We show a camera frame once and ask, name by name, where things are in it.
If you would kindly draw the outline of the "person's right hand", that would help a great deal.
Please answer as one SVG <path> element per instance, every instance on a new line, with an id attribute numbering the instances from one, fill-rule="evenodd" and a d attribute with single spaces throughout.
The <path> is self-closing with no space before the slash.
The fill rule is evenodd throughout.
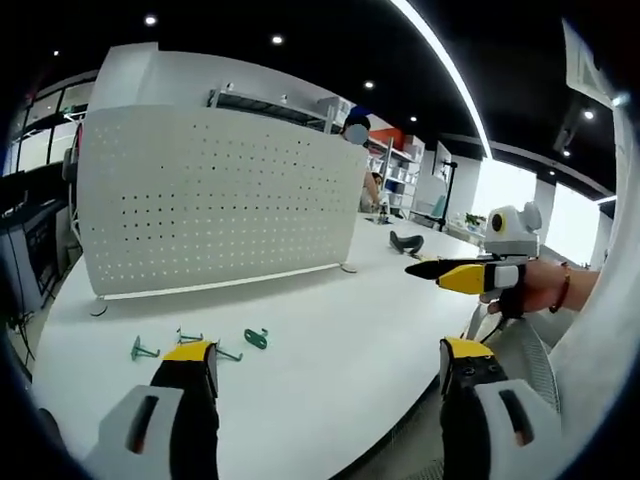
<path id="1" fill-rule="evenodd" d="M 570 269 L 566 264 L 552 264 L 541 260 L 529 261 L 518 285 L 505 289 L 497 298 L 480 296 L 490 314 L 500 313 L 505 319 L 521 318 L 525 313 L 548 309 L 557 311 L 565 302 Z"/>

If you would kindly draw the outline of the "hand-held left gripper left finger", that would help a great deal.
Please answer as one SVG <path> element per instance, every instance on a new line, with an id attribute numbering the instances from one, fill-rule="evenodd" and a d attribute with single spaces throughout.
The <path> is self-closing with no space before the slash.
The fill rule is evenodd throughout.
<path id="1" fill-rule="evenodd" d="M 86 468 L 95 479 L 217 479 L 217 398 L 216 344 L 177 345 L 101 420 Z"/>

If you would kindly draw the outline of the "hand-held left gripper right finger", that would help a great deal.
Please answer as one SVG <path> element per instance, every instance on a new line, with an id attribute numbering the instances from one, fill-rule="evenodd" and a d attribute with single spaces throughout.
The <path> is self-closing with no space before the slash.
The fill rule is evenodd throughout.
<path id="1" fill-rule="evenodd" d="M 484 344 L 440 340 L 444 479 L 549 479 L 561 446 L 558 412 L 510 379 Z"/>

